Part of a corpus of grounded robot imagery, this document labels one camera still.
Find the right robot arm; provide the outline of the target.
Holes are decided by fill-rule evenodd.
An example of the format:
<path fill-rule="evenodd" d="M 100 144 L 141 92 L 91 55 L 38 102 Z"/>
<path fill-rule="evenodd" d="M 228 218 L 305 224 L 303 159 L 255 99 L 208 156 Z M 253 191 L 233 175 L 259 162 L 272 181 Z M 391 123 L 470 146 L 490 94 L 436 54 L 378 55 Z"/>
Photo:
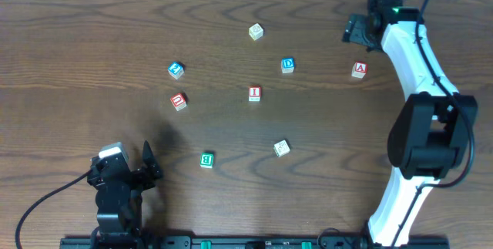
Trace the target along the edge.
<path fill-rule="evenodd" d="M 324 248 L 448 248 L 439 236 L 410 235 L 427 195 L 458 185 L 475 158 L 478 104 L 462 95 L 441 69 L 428 41 L 424 7 L 402 0 L 367 0 L 367 15 L 350 16 L 343 42 L 385 53 L 405 104 L 387 139 L 392 165 L 377 210 L 359 234 L 321 237 Z"/>

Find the red letter A block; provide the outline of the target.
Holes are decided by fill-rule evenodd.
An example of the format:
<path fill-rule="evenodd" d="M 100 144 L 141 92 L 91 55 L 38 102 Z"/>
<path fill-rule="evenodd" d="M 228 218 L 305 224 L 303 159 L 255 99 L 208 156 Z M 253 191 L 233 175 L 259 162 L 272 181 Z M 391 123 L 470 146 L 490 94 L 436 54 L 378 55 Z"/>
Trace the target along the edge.
<path fill-rule="evenodd" d="M 362 79 L 367 74 L 367 63 L 355 62 L 351 71 L 351 76 Z"/>

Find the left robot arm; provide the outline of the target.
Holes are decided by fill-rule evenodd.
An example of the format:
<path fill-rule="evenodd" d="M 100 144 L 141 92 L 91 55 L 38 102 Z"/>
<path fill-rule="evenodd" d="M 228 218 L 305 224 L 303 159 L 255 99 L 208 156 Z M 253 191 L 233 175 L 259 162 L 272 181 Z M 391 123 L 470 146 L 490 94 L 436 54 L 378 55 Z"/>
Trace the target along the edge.
<path fill-rule="evenodd" d="M 131 171 L 128 155 L 120 142 L 104 146 L 92 158 L 87 182 L 97 190 L 96 220 L 91 248 L 149 248 L 153 238 L 143 233 L 142 192 L 154 188 L 163 177 L 147 141 L 143 144 L 143 166 Z"/>

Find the red letter I block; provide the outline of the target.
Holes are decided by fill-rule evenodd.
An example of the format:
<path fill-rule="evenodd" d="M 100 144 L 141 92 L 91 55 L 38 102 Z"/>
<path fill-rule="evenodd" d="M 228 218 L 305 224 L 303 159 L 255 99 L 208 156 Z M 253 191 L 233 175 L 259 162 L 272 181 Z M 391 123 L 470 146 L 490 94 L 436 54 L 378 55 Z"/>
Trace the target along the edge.
<path fill-rule="evenodd" d="M 259 102 L 261 100 L 261 87 L 260 86 L 250 86 L 248 94 L 248 100 L 250 102 Z"/>

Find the blue number 2 block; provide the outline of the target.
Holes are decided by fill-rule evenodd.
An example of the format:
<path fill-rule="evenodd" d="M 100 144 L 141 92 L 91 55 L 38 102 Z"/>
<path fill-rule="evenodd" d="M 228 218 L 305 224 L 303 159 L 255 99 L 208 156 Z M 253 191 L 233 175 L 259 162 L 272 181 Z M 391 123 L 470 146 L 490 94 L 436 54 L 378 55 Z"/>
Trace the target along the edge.
<path fill-rule="evenodd" d="M 173 62 L 167 70 L 175 80 L 178 80 L 184 74 L 184 65 L 180 62 Z"/>

